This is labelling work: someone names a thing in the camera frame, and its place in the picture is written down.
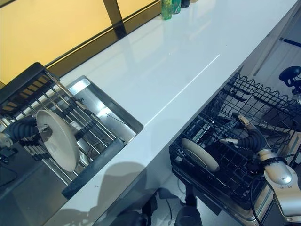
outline plastic bottle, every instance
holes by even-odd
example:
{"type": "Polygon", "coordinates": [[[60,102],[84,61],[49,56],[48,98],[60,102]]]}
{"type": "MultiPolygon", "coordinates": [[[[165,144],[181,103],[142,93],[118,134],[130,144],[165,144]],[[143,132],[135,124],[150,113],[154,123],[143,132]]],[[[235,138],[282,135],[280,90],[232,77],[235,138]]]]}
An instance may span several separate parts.
{"type": "Polygon", "coordinates": [[[172,0],[174,10],[173,14],[177,14],[181,11],[181,0],[172,0]]]}
{"type": "Polygon", "coordinates": [[[171,19],[173,9],[172,0],[161,0],[161,14],[163,20],[171,19]]]}

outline metal dish rack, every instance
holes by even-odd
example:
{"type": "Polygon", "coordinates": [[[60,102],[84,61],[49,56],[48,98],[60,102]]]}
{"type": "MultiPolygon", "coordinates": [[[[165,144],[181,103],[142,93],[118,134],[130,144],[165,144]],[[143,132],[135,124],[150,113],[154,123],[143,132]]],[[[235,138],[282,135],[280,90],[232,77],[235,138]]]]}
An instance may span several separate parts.
{"type": "Polygon", "coordinates": [[[34,63],[13,82],[13,87],[7,85],[1,90],[0,125],[7,127],[15,120],[35,114],[39,109],[55,112],[68,125],[72,122],[80,125],[80,130],[75,134],[76,140],[84,142],[90,149],[85,151],[79,146],[80,161],[73,172],[63,170],[51,158],[40,140],[40,135],[20,141],[21,146],[35,160],[43,161],[66,185],[70,184],[116,139],[116,136],[102,124],[99,118],[40,63],[34,63]],[[96,140],[96,144],[91,143],[91,140],[96,140]]]}
{"type": "MultiPolygon", "coordinates": [[[[243,209],[250,209],[250,185],[255,176],[250,173],[250,166],[256,163],[256,156],[250,150],[221,144],[219,139],[247,136],[244,128],[232,117],[232,113],[240,113],[258,127],[273,151],[279,152],[298,129],[292,111],[300,109],[298,106],[295,101],[288,101],[287,96],[235,74],[170,145],[173,171],[196,186],[216,190],[243,209]],[[266,122],[266,116],[277,124],[266,122]],[[212,173],[194,162],[185,154],[183,138],[194,141],[210,153],[219,163],[220,170],[212,173]]],[[[264,185],[264,181],[254,183],[254,198],[258,197],[264,185]]]]}

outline black wire rack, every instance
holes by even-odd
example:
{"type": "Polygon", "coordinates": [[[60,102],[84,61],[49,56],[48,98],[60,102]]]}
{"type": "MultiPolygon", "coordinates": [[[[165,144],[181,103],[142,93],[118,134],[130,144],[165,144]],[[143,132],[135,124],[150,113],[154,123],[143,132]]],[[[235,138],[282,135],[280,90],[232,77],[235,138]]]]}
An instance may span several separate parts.
{"type": "MultiPolygon", "coordinates": [[[[296,116],[297,110],[301,109],[299,106],[278,91],[271,91],[269,87],[236,74],[170,145],[172,166],[185,171],[195,180],[194,184],[217,189],[248,210],[251,208],[250,186],[254,178],[249,166],[256,165],[257,158],[251,150],[221,144],[219,139],[248,136],[240,122],[232,116],[239,113],[261,131],[274,152],[279,152],[298,129],[296,116]],[[183,138],[194,141],[210,153],[219,163],[220,170],[209,172],[186,155],[183,138]]],[[[255,182],[254,198],[264,185],[264,181],[255,182]]]]}

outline white countertop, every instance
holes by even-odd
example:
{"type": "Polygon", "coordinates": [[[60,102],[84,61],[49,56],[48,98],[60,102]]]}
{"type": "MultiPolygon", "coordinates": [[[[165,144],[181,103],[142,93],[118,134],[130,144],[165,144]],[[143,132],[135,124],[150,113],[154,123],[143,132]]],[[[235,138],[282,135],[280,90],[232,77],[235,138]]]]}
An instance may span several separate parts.
{"type": "Polygon", "coordinates": [[[64,76],[64,85],[87,76],[144,129],[46,225],[68,225],[70,209],[92,225],[296,2],[200,0],[171,20],[152,19],[64,76]],[[106,179],[104,189],[104,178],[123,175],[106,179]]]}

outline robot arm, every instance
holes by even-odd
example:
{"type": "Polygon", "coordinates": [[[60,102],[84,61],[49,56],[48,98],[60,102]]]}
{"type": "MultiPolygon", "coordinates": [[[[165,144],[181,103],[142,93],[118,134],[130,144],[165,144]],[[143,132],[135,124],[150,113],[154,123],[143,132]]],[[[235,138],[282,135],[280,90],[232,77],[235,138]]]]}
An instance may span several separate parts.
{"type": "Polygon", "coordinates": [[[238,115],[238,119],[248,130],[243,139],[221,139],[224,144],[253,150],[264,165],[264,176],[274,192],[274,200],[279,206],[285,225],[301,225],[301,191],[296,172],[285,164],[285,160],[271,151],[261,132],[248,119],[238,115]]]}

